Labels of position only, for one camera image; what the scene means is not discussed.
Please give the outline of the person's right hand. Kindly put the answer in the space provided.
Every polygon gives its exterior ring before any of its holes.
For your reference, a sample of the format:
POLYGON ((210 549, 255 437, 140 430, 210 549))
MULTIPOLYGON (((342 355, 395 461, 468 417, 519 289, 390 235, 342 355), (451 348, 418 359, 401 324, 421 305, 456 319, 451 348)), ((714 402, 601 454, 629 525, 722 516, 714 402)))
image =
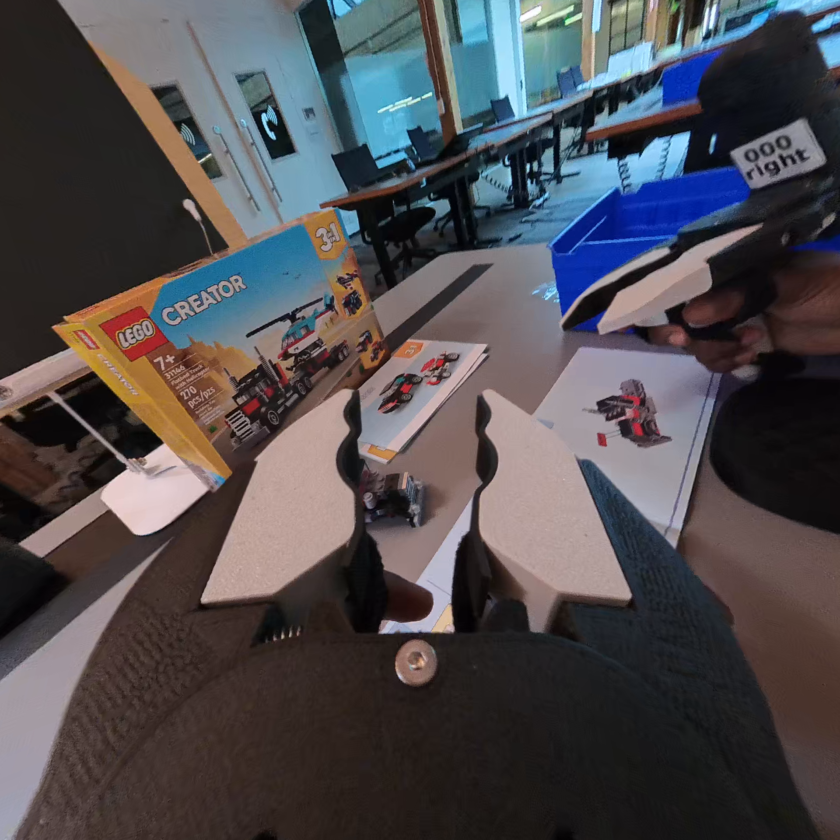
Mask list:
POLYGON ((737 327, 729 342, 692 339, 678 324, 645 330, 647 341, 683 350, 714 373, 731 373, 755 364, 770 342, 777 351, 805 359, 839 354, 839 255, 807 250, 773 274, 775 299, 763 325, 737 327))

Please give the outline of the long office desk row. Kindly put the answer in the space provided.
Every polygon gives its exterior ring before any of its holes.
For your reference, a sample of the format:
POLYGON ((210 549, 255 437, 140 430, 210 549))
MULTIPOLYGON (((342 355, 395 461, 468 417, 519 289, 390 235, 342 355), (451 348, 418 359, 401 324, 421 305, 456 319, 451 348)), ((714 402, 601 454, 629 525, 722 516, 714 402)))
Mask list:
POLYGON ((405 211, 411 213, 421 198, 451 186, 454 195, 449 199, 449 208, 458 247, 471 249, 478 245, 488 245, 489 240, 478 239, 474 211, 466 205, 466 190, 472 174, 478 173, 494 157, 509 160, 513 206, 530 207, 534 200, 528 188, 527 149, 540 146, 550 131, 553 169, 549 179, 560 182, 563 163, 570 153, 606 141, 606 126, 595 126, 600 100, 606 102, 610 113, 614 114, 623 93, 646 93, 660 82, 666 69, 712 50, 714 46, 681 50, 646 70, 632 73, 623 79, 609 80, 572 98, 547 103, 530 115, 504 120, 481 129, 467 140, 455 137, 450 143, 450 151, 443 158, 422 164, 405 174, 392 174, 372 184, 349 187, 343 194, 321 203, 320 207, 323 210, 331 208, 356 213, 363 239, 373 248, 381 279, 387 289, 393 289, 401 282, 396 267, 407 268, 414 259, 432 259, 438 253, 434 249, 415 248, 410 239, 406 239, 398 241, 400 257, 392 258, 383 233, 385 221, 378 218, 378 209, 405 205, 405 211))

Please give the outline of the closed instruction booklets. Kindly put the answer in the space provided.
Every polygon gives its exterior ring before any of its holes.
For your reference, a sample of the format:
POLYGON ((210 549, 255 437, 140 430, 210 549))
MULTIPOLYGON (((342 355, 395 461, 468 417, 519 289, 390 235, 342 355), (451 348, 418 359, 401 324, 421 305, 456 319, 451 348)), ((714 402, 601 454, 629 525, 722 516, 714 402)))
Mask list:
POLYGON ((391 461, 487 356, 484 343, 405 341, 360 389, 360 454, 391 461))

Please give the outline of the white round pad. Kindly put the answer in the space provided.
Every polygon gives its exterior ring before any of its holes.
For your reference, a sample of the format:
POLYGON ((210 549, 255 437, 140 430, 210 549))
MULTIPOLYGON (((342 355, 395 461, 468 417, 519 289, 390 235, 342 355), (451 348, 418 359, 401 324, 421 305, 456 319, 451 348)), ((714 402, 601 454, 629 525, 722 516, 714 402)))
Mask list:
POLYGON ((124 471, 101 490, 101 501, 130 531, 148 536, 173 523, 225 479, 181 458, 167 444, 121 457, 124 471))

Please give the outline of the large lego set box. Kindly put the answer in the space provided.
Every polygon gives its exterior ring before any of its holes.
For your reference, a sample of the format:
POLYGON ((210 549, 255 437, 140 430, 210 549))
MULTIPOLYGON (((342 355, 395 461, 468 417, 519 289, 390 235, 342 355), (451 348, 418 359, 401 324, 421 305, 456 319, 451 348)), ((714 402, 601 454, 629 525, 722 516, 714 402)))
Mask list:
POLYGON ((210 490, 389 357, 333 209, 74 312, 54 331, 210 490))

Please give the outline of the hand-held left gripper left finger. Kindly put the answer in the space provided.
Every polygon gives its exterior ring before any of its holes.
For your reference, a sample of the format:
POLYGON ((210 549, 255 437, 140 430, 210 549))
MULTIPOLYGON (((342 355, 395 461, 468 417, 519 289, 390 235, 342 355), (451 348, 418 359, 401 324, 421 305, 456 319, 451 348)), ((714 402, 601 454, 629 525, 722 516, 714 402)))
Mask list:
POLYGON ((201 595, 201 606, 272 604, 287 627, 332 602, 375 633, 387 600, 366 531, 358 443, 361 400, 343 389, 279 433, 255 467, 201 595))

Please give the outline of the open instruction booklet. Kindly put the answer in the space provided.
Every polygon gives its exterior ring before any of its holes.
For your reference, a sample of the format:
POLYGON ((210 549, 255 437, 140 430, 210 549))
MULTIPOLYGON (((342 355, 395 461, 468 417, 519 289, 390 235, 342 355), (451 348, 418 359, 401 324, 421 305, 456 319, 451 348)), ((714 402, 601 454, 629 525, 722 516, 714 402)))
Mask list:
MULTIPOLYGON (((581 464, 596 466, 675 547, 721 378, 694 359, 639 350, 578 349, 532 416, 581 464)), ((423 583, 444 593, 468 528, 465 509, 423 583)))

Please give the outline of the blue plastic bin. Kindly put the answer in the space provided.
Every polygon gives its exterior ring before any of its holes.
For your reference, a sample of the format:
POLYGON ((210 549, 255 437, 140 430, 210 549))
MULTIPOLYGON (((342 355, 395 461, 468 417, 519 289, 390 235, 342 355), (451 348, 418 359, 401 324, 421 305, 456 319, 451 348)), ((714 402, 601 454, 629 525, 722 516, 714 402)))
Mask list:
MULTIPOLYGON (((564 310, 608 272, 665 244, 684 226, 748 196, 749 188, 734 167, 650 182, 629 194, 617 188, 604 194, 549 242, 561 319, 564 310)), ((598 333, 599 320, 562 330, 598 333)))

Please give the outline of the adjacent wooden desk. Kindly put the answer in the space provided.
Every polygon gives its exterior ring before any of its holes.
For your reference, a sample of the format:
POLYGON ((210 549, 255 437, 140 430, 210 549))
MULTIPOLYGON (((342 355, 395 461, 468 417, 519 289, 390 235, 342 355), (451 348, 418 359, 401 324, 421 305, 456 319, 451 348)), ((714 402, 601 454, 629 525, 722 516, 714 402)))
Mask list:
POLYGON ((58 390, 92 373, 74 350, 64 350, 7 375, 1 380, 1 417, 16 414, 22 407, 46 397, 75 416, 58 390))

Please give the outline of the white booth door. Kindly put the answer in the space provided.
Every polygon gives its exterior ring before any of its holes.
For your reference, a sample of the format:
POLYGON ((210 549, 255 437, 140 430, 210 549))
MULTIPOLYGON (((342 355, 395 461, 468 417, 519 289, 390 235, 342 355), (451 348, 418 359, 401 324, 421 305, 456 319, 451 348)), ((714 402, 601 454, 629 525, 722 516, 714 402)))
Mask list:
POLYGON ((276 205, 282 207, 275 163, 297 154, 298 147, 266 70, 241 70, 234 73, 234 79, 248 112, 247 117, 238 119, 239 127, 248 137, 276 205))
POLYGON ((180 85, 173 82, 153 85, 150 89, 205 175, 211 181, 225 178, 225 173, 180 85))

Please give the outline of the black board panel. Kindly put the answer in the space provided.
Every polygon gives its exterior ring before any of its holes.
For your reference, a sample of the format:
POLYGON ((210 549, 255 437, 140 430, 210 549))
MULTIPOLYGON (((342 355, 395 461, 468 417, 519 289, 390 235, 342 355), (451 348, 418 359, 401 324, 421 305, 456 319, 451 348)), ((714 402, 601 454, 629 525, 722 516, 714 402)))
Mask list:
POLYGON ((2 2, 1 373, 53 326, 228 247, 59 2, 2 2))

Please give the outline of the black cube device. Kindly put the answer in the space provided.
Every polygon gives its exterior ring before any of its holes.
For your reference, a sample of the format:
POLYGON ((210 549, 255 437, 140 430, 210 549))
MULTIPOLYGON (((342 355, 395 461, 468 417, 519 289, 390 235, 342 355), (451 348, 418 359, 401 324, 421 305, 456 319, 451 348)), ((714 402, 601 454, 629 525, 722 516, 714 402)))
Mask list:
POLYGON ((47 560, 1 538, 1 636, 37 612, 69 583, 47 560))

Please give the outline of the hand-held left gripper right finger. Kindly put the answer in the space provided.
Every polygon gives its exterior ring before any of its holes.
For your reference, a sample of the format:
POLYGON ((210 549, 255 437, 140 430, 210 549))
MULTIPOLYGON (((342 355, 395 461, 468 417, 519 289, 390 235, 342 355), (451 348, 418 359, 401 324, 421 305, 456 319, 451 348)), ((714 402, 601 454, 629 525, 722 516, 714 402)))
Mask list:
POLYGON ((500 393, 476 403, 476 473, 453 576, 453 625, 473 633, 502 602, 550 631, 572 604, 624 608, 633 595, 578 458, 500 393))

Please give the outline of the black red lego truck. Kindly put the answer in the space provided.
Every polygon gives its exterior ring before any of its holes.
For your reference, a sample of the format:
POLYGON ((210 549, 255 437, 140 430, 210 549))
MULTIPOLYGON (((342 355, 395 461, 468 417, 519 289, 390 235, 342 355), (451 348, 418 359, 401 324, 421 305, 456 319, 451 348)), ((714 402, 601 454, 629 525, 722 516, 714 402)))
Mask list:
POLYGON ((367 524, 393 518, 412 528, 424 523, 426 487, 408 472, 381 474, 362 460, 360 498, 367 524))

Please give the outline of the black wrist rest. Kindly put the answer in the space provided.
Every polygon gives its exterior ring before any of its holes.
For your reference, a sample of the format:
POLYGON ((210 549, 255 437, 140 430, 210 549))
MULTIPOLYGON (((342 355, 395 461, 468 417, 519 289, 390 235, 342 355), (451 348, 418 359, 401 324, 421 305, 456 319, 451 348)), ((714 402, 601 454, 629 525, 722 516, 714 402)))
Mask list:
POLYGON ((795 378, 739 388, 717 413, 709 459, 741 499, 838 534, 838 381, 795 378))

